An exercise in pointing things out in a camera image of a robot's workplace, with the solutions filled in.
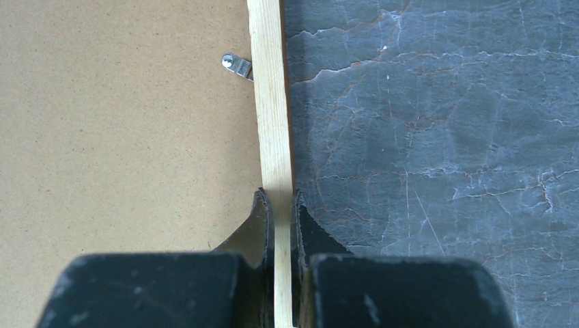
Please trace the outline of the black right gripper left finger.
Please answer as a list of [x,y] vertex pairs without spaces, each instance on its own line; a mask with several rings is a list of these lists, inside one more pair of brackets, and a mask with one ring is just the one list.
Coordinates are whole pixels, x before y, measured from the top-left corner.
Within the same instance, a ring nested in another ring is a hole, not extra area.
[[87,254],[60,274],[39,327],[272,327],[273,227],[263,189],[211,251]]

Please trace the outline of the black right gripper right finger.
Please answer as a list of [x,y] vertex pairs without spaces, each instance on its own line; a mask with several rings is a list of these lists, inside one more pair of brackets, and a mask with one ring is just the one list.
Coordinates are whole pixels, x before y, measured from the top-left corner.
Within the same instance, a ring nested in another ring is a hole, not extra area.
[[292,200],[292,310],[298,327],[512,327],[490,273],[464,258],[353,254]]

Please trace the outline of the brown backing board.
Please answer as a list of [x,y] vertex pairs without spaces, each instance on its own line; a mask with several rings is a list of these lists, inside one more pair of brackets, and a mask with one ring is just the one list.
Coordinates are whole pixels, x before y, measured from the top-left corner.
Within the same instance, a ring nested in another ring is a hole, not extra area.
[[210,249],[262,183],[244,1],[1,2],[1,326],[101,252]]

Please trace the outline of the wooden picture frame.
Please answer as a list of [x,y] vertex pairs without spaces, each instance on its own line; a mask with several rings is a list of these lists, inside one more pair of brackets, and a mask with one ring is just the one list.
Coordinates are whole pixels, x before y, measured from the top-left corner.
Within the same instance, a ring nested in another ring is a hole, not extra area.
[[280,1],[248,1],[262,187],[274,218],[274,325],[292,327],[294,193]]

